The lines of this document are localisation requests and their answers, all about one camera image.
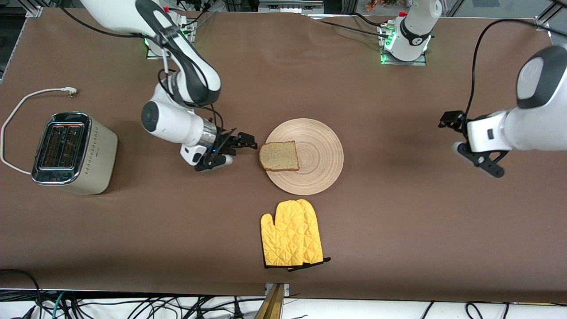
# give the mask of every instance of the toast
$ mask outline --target toast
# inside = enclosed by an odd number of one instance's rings
[[[299,170],[295,141],[264,144],[260,148],[259,158],[260,165],[266,171]]]

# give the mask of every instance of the yellow oven mitt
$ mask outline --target yellow oven mitt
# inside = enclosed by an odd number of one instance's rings
[[[295,200],[278,204],[276,222],[262,216],[262,246],[266,266],[301,266],[304,258],[305,216]]]
[[[311,206],[311,203],[304,199],[298,199],[296,202],[301,205],[303,210],[303,220],[305,222],[303,262],[322,262],[323,248],[321,247],[321,237],[319,236],[319,225],[317,224],[315,210],[313,209],[313,206]]]

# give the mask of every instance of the brown tablecloth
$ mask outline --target brown tablecloth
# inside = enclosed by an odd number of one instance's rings
[[[466,106],[489,22],[441,19],[426,67],[381,65],[372,36],[297,14],[217,14],[198,29],[196,47],[223,81],[215,108],[226,127],[262,143],[280,123],[309,117],[341,139],[341,176],[306,197],[332,260],[288,273],[263,268],[259,222],[298,197],[271,183],[256,151],[196,173],[178,144],[139,122],[162,62],[145,59],[140,39],[45,9],[28,20],[0,86],[0,118],[39,89],[82,92],[30,99],[7,129],[8,160],[30,168],[44,121],[74,110],[113,130],[119,152],[98,196],[41,187],[0,165],[0,266],[28,270],[45,288],[261,295],[265,282],[289,282],[302,297],[567,301],[567,153],[512,152],[494,179],[452,152],[457,133],[437,128],[444,111]],[[549,44],[515,24],[489,31],[471,114],[514,107],[519,68]],[[0,284],[30,286],[12,276]]]

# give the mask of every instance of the robotic arm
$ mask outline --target robotic arm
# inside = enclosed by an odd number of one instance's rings
[[[414,0],[406,16],[388,21],[393,28],[384,48],[402,61],[414,61],[427,49],[431,31],[441,16],[439,0]]]
[[[439,127],[456,129],[465,121],[467,142],[456,143],[456,151],[494,177],[504,175],[498,161],[513,149],[567,150],[566,48],[543,49],[523,65],[516,100],[515,108],[468,121],[461,111],[445,112]]]
[[[232,136],[194,112],[216,102],[221,79],[185,38],[157,0],[82,0],[103,27],[117,32],[141,33],[170,53],[179,71],[155,87],[142,110],[144,128],[164,140],[181,143],[181,156],[197,171],[232,163],[236,148],[257,148],[254,137]]]

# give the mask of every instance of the wooden plate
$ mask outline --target wooden plate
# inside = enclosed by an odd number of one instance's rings
[[[282,190],[295,195],[313,195],[329,188],[342,171],[344,153],[337,134],[312,119],[294,119],[280,124],[266,140],[295,141],[299,171],[267,171]]]

